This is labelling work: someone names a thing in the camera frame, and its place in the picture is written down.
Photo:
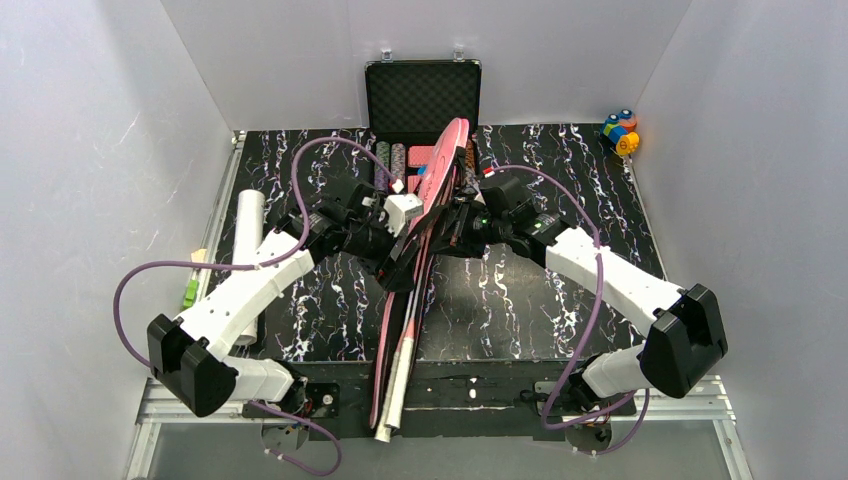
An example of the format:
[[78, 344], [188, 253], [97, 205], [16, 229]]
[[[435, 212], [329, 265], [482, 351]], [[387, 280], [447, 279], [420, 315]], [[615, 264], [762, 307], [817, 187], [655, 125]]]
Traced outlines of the pink racket bag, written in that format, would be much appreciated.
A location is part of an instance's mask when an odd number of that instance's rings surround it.
[[405, 290], [388, 292], [380, 328], [379, 345], [374, 363], [372, 411], [369, 425], [374, 429], [381, 417], [383, 396], [387, 390], [395, 349], [405, 324], [405, 310], [409, 294], [416, 296], [420, 314], [423, 309], [424, 286], [432, 266], [433, 227], [439, 214], [446, 210], [454, 196], [458, 174], [465, 157], [469, 121], [453, 119], [430, 150], [426, 171], [419, 175], [419, 182], [407, 194], [415, 194], [423, 202], [423, 214], [412, 219], [397, 237], [398, 242], [391, 251], [400, 266], [405, 268]]

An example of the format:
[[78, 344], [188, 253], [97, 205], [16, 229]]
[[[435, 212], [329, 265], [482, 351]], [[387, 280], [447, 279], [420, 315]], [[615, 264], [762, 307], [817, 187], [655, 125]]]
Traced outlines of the white shuttlecock tube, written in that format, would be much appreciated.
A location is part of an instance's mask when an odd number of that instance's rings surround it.
[[263, 240], [265, 196], [258, 190], [238, 195], [233, 238], [233, 264], [249, 264]]

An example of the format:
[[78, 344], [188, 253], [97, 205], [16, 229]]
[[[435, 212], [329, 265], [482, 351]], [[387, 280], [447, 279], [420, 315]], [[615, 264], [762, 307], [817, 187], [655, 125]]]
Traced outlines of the pink badminton racket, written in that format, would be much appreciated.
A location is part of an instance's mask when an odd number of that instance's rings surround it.
[[374, 438], [383, 443], [391, 441], [391, 435], [401, 425], [403, 405], [409, 382], [409, 377], [414, 363], [416, 342], [418, 334], [418, 320], [420, 314], [417, 311], [418, 300], [415, 295], [409, 294], [405, 310], [405, 324], [403, 332], [399, 336], [399, 343], [395, 349], [393, 363], [388, 379], [387, 390], [383, 396], [383, 407], [381, 417], [375, 427]]

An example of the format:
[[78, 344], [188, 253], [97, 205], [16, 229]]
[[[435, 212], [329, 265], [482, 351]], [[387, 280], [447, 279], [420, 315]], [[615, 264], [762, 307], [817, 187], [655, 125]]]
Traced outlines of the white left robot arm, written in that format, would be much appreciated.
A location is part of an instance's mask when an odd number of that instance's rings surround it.
[[391, 276], [404, 235], [424, 210], [412, 193], [386, 195], [363, 182], [305, 212], [290, 210], [256, 248], [248, 269], [233, 272], [176, 318], [160, 314], [149, 323], [154, 378], [198, 417], [230, 400], [282, 401], [295, 376], [280, 361], [232, 356], [238, 337], [290, 285], [340, 252], [358, 257], [387, 289], [411, 286], [409, 275]]

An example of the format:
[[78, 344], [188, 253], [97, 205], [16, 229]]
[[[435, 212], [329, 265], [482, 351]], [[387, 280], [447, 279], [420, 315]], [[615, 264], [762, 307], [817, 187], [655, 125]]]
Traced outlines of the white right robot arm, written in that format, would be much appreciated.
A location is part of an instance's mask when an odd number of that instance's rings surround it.
[[474, 198], [452, 201], [437, 217], [431, 250], [479, 258], [506, 244], [537, 265], [591, 291], [633, 324], [642, 344], [595, 355], [569, 373], [560, 392], [587, 409], [620, 393], [655, 388], [685, 397], [728, 351], [715, 293], [688, 289], [643, 271], [555, 210], [541, 209], [514, 176], [491, 173]]

